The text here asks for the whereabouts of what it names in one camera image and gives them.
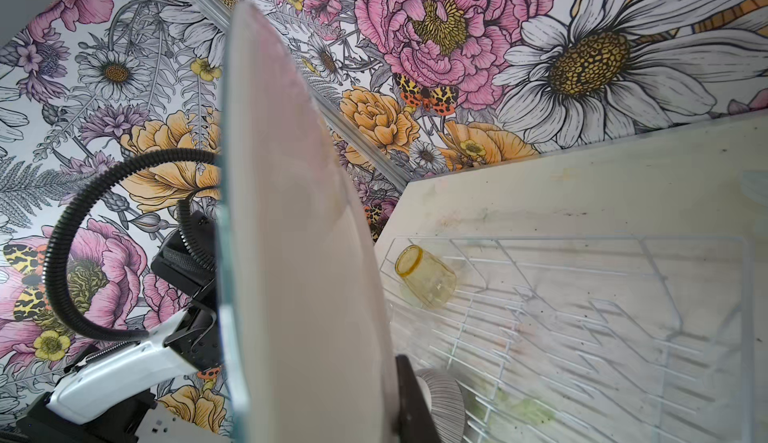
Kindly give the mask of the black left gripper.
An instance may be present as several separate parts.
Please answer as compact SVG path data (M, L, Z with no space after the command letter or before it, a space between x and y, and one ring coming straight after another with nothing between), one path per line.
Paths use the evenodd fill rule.
M181 306L181 319L163 345L198 371L211 371L223 362L216 313L216 272L195 261L180 230L173 232L151 263L153 273L169 284Z

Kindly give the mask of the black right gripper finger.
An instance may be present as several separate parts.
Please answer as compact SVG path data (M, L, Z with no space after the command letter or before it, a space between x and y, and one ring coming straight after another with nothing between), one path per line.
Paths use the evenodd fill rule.
M440 443L417 377L406 355L395 357L398 375L397 430L401 443Z

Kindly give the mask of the dark green rimmed plate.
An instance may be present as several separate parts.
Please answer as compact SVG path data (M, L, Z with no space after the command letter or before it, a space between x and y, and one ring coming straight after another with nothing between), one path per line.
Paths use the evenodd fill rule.
M327 125L256 4L227 35L217 265L239 442L394 442L373 244Z

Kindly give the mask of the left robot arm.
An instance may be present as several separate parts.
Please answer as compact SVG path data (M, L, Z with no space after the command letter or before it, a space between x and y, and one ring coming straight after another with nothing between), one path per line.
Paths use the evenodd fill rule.
M43 261L51 230L5 245L1 325L25 332L3 340L8 369L52 370L54 386L18 415L5 442L225 442L215 275L188 252L211 255L214 228L194 213L154 258L115 226L95 219L71 244L65 276L76 309L96 325L137 330L135 341L95 342L54 314Z

